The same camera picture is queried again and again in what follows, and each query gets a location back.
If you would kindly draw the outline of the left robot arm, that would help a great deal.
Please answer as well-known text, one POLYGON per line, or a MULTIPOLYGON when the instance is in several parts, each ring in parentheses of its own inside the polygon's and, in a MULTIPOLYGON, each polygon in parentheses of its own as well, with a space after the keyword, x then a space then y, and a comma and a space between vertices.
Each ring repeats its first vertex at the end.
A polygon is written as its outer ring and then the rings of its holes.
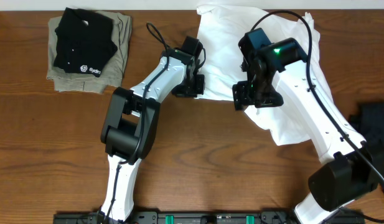
POLYGON ((161 104, 168 94, 195 98, 204 92, 198 70, 205 55, 201 47, 165 50, 141 83, 113 92, 101 132, 110 173, 98 223, 124 223, 131 215, 138 169, 154 144, 161 104))

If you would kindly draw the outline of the white t-shirt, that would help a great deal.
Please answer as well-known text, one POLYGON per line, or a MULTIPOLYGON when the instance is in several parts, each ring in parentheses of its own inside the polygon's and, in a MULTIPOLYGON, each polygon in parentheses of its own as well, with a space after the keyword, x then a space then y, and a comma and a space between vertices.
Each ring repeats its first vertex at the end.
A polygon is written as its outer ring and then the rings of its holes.
MULTIPOLYGON (((315 75, 327 96, 331 91, 319 65, 320 33, 314 27, 314 19, 305 13, 302 20, 291 21, 279 16, 269 16, 257 7, 201 4, 197 6, 201 16, 198 39, 206 50, 205 63, 201 69, 205 78, 203 99, 233 99, 232 86, 246 80, 246 73, 240 68, 243 61, 238 47, 240 39, 254 24, 262 28, 269 40, 278 42, 292 37, 300 46, 308 49, 307 30, 312 32, 311 74, 315 75)), ((302 124, 280 108, 258 109, 249 106, 246 115, 261 129, 270 131, 274 142, 279 145, 297 144, 310 138, 302 124)))

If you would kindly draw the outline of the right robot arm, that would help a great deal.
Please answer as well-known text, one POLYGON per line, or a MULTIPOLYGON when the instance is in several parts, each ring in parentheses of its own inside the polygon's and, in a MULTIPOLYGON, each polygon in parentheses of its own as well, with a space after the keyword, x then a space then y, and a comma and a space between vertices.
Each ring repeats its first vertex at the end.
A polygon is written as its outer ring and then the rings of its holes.
POLYGON ((301 122, 321 168, 309 180, 308 196, 293 210, 294 223, 342 219, 347 205, 383 181, 384 150, 369 145, 341 115, 309 68, 309 55, 288 38, 243 37, 238 46, 247 79, 235 84, 235 108, 280 109, 301 122))

